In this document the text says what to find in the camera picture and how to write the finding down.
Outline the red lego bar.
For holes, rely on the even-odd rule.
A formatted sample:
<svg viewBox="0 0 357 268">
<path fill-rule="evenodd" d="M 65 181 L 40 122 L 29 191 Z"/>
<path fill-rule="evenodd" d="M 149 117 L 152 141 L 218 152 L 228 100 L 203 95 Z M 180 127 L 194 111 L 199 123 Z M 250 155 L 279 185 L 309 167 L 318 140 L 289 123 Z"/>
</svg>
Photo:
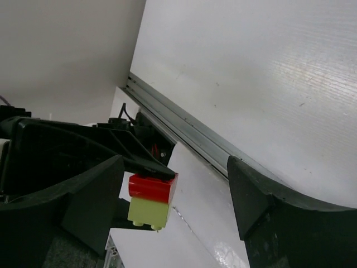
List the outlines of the red lego bar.
<svg viewBox="0 0 357 268">
<path fill-rule="evenodd" d="M 170 180 L 161 180 L 134 174 L 129 177 L 129 195 L 135 198 L 170 204 L 176 190 L 178 178 L 178 173 Z"/>
</svg>

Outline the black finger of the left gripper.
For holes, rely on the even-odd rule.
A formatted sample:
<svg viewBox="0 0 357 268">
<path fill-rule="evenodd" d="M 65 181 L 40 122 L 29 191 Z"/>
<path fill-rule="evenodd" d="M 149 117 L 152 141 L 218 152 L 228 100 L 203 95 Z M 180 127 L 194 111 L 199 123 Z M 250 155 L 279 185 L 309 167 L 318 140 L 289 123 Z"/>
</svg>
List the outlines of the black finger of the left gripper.
<svg viewBox="0 0 357 268">
<path fill-rule="evenodd" d="M 20 156 L 63 174 L 79 173 L 121 156 L 127 172 L 158 179 L 175 177 L 129 131 L 13 117 L 11 140 Z"/>
</svg>

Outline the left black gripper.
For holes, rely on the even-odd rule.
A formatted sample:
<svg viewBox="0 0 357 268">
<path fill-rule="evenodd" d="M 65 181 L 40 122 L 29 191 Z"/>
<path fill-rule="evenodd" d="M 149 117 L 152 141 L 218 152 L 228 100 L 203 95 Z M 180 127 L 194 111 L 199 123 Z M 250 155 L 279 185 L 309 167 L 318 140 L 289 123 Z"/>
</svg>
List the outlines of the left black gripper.
<svg viewBox="0 0 357 268">
<path fill-rule="evenodd" d="M 8 139 L 1 161 L 1 192 L 6 203 L 82 174 L 116 155 L 89 135 L 92 128 L 12 117 L 1 122 Z"/>
</svg>

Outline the light green lego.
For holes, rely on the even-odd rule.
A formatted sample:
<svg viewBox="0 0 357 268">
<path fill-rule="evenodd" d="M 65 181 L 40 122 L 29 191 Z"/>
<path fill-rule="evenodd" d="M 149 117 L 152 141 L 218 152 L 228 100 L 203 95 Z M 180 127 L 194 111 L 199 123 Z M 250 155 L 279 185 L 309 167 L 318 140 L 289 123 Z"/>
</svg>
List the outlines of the light green lego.
<svg viewBox="0 0 357 268">
<path fill-rule="evenodd" d="M 171 204 L 156 202 L 142 198 L 131 198 L 128 220 L 137 227 L 144 224 L 154 231 L 165 228 L 170 216 Z"/>
</svg>

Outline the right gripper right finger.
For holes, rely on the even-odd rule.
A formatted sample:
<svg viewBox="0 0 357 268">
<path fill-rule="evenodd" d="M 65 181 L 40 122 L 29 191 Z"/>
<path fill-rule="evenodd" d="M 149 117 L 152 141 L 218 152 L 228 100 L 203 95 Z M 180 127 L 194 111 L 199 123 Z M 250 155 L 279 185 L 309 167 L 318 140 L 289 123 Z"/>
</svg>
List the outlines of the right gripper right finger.
<svg viewBox="0 0 357 268">
<path fill-rule="evenodd" d="M 356 266 L 356 209 L 299 193 L 235 156 L 227 170 L 250 267 Z"/>
</svg>

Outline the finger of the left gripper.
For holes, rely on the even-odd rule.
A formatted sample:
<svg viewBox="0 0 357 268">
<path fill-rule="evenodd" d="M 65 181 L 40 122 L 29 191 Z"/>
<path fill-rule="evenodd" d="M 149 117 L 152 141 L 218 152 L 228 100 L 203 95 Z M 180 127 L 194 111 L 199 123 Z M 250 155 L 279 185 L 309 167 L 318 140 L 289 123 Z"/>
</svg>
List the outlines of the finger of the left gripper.
<svg viewBox="0 0 357 268">
<path fill-rule="evenodd" d="M 133 225 L 131 221 L 128 220 L 129 205 L 130 205 L 129 201 L 122 198 L 117 199 L 115 204 L 114 216 L 110 227 L 121 228 L 121 229 L 137 229 L 137 230 L 154 231 L 147 224 L 144 224 L 141 227 L 137 227 Z"/>
</svg>

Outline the aluminium front rail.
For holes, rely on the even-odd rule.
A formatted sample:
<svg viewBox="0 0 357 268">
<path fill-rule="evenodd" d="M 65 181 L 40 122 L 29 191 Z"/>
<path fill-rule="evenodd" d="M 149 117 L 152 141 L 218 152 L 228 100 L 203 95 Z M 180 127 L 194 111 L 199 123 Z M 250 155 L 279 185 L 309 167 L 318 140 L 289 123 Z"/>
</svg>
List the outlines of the aluminium front rail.
<svg viewBox="0 0 357 268">
<path fill-rule="evenodd" d="M 229 156 L 236 156 L 263 175 L 288 186 L 277 175 L 254 161 L 135 74 L 129 74 L 127 85 L 125 88 L 122 87 L 121 90 L 140 106 L 147 117 L 152 117 L 176 140 L 194 150 L 226 178 L 228 177 L 228 158 Z"/>
</svg>

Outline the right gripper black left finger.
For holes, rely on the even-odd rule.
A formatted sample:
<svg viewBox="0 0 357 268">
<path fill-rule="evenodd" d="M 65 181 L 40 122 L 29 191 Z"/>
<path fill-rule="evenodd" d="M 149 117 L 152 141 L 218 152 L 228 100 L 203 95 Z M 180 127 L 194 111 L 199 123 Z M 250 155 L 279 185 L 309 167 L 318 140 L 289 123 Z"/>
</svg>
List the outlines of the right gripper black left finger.
<svg viewBox="0 0 357 268">
<path fill-rule="evenodd" d="M 2 267 L 99 267 L 124 175 L 112 157 L 1 206 Z"/>
</svg>

